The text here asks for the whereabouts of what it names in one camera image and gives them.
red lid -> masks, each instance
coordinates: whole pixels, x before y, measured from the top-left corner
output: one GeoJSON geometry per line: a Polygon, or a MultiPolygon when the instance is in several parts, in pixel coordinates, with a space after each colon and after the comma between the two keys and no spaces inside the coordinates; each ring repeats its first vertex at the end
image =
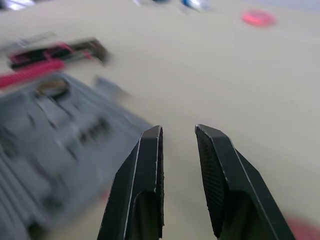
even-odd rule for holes
{"type": "Polygon", "coordinates": [[[247,24],[258,27],[267,27],[276,21],[271,14],[260,10],[246,11],[242,14],[241,19],[247,24]]]}

